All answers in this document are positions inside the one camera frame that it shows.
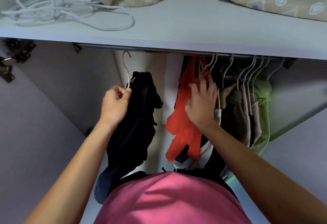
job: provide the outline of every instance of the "pink garment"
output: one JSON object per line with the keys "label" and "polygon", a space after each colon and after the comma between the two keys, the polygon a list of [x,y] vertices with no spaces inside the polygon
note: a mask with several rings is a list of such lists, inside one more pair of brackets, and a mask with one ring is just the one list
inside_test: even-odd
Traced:
{"label": "pink garment", "polygon": [[223,186],[177,172],[162,172],[114,189],[94,223],[251,222],[237,199]]}

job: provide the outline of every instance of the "door hinge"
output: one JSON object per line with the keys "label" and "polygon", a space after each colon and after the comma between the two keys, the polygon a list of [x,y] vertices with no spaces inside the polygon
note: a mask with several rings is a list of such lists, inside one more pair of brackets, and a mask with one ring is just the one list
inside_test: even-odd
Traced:
{"label": "door hinge", "polygon": [[10,83],[15,76],[11,73],[15,63],[25,63],[30,57],[30,52],[36,47],[32,40],[6,38],[2,44],[8,50],[7,57],[0,57],[0,77]]}

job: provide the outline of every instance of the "closet rod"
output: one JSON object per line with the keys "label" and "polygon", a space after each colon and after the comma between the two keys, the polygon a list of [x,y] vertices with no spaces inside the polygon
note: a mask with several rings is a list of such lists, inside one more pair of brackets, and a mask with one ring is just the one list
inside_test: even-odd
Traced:
{"label": "closet rod", "polygon": [[[145,52],[145,53],[183,53],[184,55],[196,55],[196,56],[212,56],[213,52],[205,51],[188,51],[188,50],[178,50],[178,49],[157,49],[157,48],[145,48],[145,47],[126,47],[126,46],[115,46],[115,45],[102,45],[102,44],[91,44],[91,43],[73,43],[81,48],[91,48],[91,49],[110,49],[110,50],[128,50],[130,52]],[[218,53],[218,58],[231,57],[230,53]],[[234,59],[253,59],[253,55],[248,54],[234,54]],[[272,56],[270,60],[282,59],[282,57]],[[287,57],[285,61],[293,61],[296,58]]]}

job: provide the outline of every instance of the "white shelf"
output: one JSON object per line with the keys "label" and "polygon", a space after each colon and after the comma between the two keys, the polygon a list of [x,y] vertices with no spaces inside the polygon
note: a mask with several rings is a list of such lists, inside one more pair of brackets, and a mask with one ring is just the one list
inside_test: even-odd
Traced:
{"label": "white shelf", "polygon": [[[125,31],[99,31],[73,21],[21,27],[1,18],[0,37],[327,59],[327,22],[261,12],[225,0],[164,0],[129,10],[135,25]],[[127,17],[101,12],[89,19],[115,24]]]}

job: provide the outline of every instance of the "black pants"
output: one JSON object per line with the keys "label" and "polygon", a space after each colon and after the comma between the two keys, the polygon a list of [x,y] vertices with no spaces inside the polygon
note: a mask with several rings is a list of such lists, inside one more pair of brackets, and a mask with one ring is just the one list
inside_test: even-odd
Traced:
{"label": "black pants", "polygon": [[[223,186],[225,189],[227,189],[237,199],[237,197],[235,196],[234,192],[226,184],[226,182],[219,175],[213,174],[209,170],[206,170],[206,169],[194,169],[194,170],[189,170],[189,171],[179,171],[178,173],[182,173],[182,174],[186,174],[186,175],[190,175],[190,176],[194,176],[194,177],[199,177],[199,178],[204,178],[204,179],[208,179],[210,181],[213,181],[213,182],[215,182],[215,183]],[[143,171],[135,172],[135,173],[133,173],[131,175],[128,175],[128,176],[126,176],[124,178],[121,178],[115,184],[112,184],[112,189],[115,189],[116,187],[118,187],[118,186],[120,186],[120,185],[122,185],[124,183],[131,182],[131,181],[137,180],[137,179],[145,178],[146,176],[149,176],[149,175],[146,174]]]}

